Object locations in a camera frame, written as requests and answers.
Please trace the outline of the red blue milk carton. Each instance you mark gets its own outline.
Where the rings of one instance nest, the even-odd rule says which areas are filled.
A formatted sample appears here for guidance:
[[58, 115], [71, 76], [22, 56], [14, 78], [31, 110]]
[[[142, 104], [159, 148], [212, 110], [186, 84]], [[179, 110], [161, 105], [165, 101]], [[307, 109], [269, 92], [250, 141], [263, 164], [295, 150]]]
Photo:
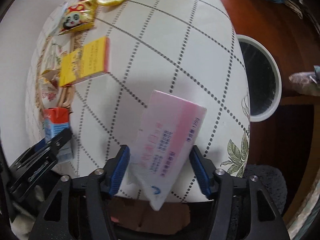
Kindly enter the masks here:
[[[68, 109], [55, 107], [44, 110], [44, 132], [46, 142], [58, 135], [65, 128], [70, 128]], [[60, 148], [57, 159], [58, 163], [65, 163], [73, 159], [70, 139], [68, 139], [66, 144]]]

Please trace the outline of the pink white box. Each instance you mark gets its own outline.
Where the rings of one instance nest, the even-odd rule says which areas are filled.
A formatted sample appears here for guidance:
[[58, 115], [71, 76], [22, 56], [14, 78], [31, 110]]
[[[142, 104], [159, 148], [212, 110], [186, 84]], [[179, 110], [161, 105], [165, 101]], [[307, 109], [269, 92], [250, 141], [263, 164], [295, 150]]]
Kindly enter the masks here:
[[130, 146], [129, 174], [153, 210], [161, 209], [187, 161], [207, 110], [154, 90]]

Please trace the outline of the white round trash bin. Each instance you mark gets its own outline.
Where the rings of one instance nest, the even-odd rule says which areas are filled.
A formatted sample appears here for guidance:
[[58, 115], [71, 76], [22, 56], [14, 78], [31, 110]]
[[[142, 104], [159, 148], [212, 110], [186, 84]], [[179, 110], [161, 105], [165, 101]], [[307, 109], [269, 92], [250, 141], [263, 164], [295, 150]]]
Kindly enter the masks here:
[[262, 122], [277, 110], [282, 93], [279, 68], [271, 53], [257, 40], [237, 36], [246, 69], [250, 121]]

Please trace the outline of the dark fuzzy sleeve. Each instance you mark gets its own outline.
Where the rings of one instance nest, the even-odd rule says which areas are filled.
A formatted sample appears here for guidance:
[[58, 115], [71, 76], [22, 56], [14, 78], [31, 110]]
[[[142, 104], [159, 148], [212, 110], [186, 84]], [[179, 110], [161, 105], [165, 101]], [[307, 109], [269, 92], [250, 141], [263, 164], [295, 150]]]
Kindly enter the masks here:
[[268, 194], [272, 198], [280, 214], [283, 213], [286, 198], [287, 187], [281, 171], [268, 165], [247, 165], [244, 171], [244, 178], [256, 175], [264, 185]]

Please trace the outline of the yellow flat box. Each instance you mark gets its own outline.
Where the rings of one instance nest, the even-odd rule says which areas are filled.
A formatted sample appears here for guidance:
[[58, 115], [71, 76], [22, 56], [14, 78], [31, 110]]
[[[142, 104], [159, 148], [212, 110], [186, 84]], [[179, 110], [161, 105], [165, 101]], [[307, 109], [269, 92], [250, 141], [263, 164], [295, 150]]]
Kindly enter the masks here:
[[110, 39], [103, 36], [63, 57], [59, 86], [66, 87], [108, 73]]

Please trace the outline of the pink cushion corner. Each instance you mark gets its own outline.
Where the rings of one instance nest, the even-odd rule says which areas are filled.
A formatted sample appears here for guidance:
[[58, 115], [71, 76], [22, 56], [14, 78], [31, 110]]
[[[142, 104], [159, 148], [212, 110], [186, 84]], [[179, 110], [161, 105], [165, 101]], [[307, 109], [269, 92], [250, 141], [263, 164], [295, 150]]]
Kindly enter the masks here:
[[300, 72], [289, 76], [292, 88], [299, 94], [319, 96], [319, 77], [314, 72]]

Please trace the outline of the yellow panda snack bag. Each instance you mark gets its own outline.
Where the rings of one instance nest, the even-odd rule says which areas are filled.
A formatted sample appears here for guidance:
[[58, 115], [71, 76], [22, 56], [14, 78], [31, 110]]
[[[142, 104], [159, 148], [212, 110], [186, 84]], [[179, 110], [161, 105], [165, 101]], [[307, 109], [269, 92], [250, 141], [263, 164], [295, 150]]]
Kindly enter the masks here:
[[83, 31], [94, 27], [97, 0], [83, 0], [70, 5], [61, 18], [57, 35]]

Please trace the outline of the floral patterned tablecloth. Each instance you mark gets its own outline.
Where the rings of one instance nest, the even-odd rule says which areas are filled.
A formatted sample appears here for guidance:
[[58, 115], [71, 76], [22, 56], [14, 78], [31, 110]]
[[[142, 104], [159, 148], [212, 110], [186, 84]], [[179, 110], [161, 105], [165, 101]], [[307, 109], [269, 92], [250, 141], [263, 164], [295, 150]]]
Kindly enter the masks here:
[[74, 157], [58, 170], [85, 176], [133, 143], [151, 93], [206, 108], [196, 139], [204, 157], [240, 177], [248, 158], [250, 104], [244, 59], [220, 0], [126, 0], [98, 10], [76, 44], [110, 38], [110, 72], [75, 85]]

